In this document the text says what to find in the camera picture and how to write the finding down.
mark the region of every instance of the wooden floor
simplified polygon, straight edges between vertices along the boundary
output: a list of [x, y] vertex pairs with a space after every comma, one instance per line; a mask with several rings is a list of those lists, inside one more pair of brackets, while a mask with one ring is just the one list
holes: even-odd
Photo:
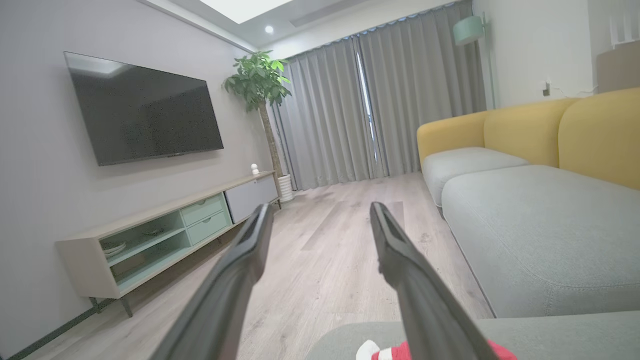
[[[338, 326], [400, 320], [396, 294], [378, 273], [372, 201], [390, 208], [473, 318], [492, 317], [422, 174], [337, 184], [298, 192], [276, 212], [238, 359], [300, 360]], [[131, 293], [133, 318], [115, 302], [27, 359], [146, 359], [220, 258], [220, 248], [204, 247]]]

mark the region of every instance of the gray sofa cushion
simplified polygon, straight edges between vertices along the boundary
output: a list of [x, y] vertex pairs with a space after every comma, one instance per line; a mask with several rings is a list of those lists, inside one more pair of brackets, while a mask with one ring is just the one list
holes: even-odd
[[444, 184], [458, 175], [528, 164], [527, 160], [503, 152], [484, 147], [465, 147], [427, 156], [422, 162], [422, 175], [433, 202], [442, 206], [440, 196]]
[[640, 191], [531, 165], [455, 177], [442, 206], [497, 317], [640, 309]]
[[[519, 360], [637, 359], [640, 311], [478, 320], [482, 333]], [[354, 323], [325, 334], [307, 360], [354, 360], [365, 340], [381, 348], [406, 339], [400, 322]]]

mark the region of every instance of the open shelf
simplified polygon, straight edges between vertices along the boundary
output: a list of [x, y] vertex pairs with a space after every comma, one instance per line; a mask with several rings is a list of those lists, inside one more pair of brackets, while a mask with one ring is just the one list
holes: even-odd
[[[154, 231], [159, 231], [159, 233], [146, 235]], [[185, 227], [182, 222], [182, 217], [180, 213], [176, 211], [100, 239], [100, 245], [105, 249], [121, 243], [126, 244], [125, 249], [121, 253], [107, 258], [107, 264], [109, 267], [112, 267], [183, 231], [185, 231]]]
[[181, 259], [191, 251], [187, 234], [183, 231], [161, 241], [158, 244], [138, 252], [138, 256], [142, 261], [132, 259], [133, 268], [128, 271], [115, 275], [115, 280], [120, 292], [123, 292], [140, 281], [144, 281], [148, 276], [162, 272], [166, 267], [170, 266], [175, 259]]
[[131, 240], [127, 242], [127, 247], [119, 254], [107, 258], [109, 267], [121, 263], [126, 259], [129, 259], [133, 255], [137, 255], [150, 247], [167, 240], [173, 235], [178, 235], [183, 232], [184, 228], [169, 231], [168, 233], [161, 233], [156, 236], [142, 236], [139, 240]]
[[171, 259], [179, 259], [189, 251], [190, 249], [188, 247], [183, 247], [181, 249], [172, 249], [168, 252], [162, 252], [157, 256], [154, 256], [154, 258], [149, 259], [143, 265], [118, 276], [118, 290], [120, 290], [120, 292], [125, 291], [129, 287], [135, 285], [138, 281], [144, 280], [155, 272], [159, 272]]

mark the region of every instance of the gray curtain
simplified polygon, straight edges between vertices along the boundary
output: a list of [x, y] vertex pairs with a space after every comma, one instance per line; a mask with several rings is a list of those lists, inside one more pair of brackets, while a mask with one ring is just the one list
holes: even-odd
[[420, 125], [486, 109], [478, 44], [456, 46], [452, 33], [471, 15], [462, 1], [359, 36], [384, 173], [420, 170]]
[[274, 113], [295, 190], [382, 176], [352, 38], [290, 59], [292, 96]]

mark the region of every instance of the curtain rod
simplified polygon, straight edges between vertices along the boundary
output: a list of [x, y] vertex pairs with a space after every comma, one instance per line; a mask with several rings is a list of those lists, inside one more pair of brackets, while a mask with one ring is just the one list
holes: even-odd
[[297, 57], [297, 56], [300, 56], [300, 55], [302, 55], [302, 54], [306, 54], [306, 53], [308, 53], [308, 52], [310, 52], [310, 51], [313, 51], [313, 50], [321, 49], [321, 48], [323, 48], [323, 47], [325, 47], [325, 46], [329, 46], [329, 45], [332, 45], [332, 44], [336, 44], [336, 43], [341, 42], [341, 41], [343, 41], [343, 40], [347, 40], [347, 39], [350, 39], [350, 38], [353, 38], [353, 37], [359, 37], [360, 35], [364, 35], [364, 34], [366, 34], [366, 33], [370, 32], [370, 31], [376, 31], [377, 29], [384, 28], [384, 27], [385, 27], [385, 26], [387, 26], [387, 25], [393, 25], [393, 24], [395, 24], [395, 23], [397, 23], [397, 22], [399, 22], [399, 21], [405, 21], [406, 19], [412, 19], [412, 18], [414, 18], [414, 17], [416, 17], [416, 16], [418, 16], [418, 15], [424, 15], [424, 14], [426, 14], [426, 13], [436, 12], [436, 11], [438, 11], [438, 10], [442, 10], [442, 9], [444, 9], [444, 8], [448, 8], [448, 7], [450, 7], [450, 6], [454, 6], [454, 5], [456, 5], [456, 4], [467, 3], [467, 2], [469, 2], [469, 3], [470, 3], [470, 2], [472, 2], [472, 0], [457, 0], [457, 1], [453, 1], [453, 2], [451, 2], [451, 3], [447, 3], [447, 4], [444, 4], [444, 5], [437, 6], [437, 7], [435, 7], [435, 8], [430, 8], [430, 9], [427, 9], [427, 10], [424, 10], [424, 11], [421, 11], [421, 12], [413, 13], [413, 14], [411, 14], [411, 15], [407, 15], [407, 16], [401, 17], [401, 18], [399, 18], [399, 19], [392, 20], [392, 21], [386, 22], [386, 23], [384, 23], [384, 24], [380, 24], [380, 25], [378, 25], [378, 26], [374, 26], [373, 28], [369, 28], [369, 29], [366, 29], [366, 30], [363, 30], [363, 31], [359, 31], [359, 32], [357, 32], [357, 33], [353, 33], [353, 34], [351, 34], [351, 35], [348, 35], [348, 36], [345, 36], [345, 37], [339, 38], [338, 40], [334, 40], [334, 41], [328, 42], [328, 43], [326, 43], [326, 44], [322, 44], [322, 45], [320, 45], [320, 46], [316, 46], [316, 47], [314, 47], [314, 48], [312, 48], [312, 49], [309, 49], [309, 50], [303, 51], [302, 53], [299, 53], [299, 54], [295, 54], [295, 55], [293, 55], [293, 56], [290, 56], [290, 57], [288, 57], [288, 58], [287, 58], [287, 60], [291, 60], [291, 59], [293, 59], [293, 58], [295, 58], [295, 57]]

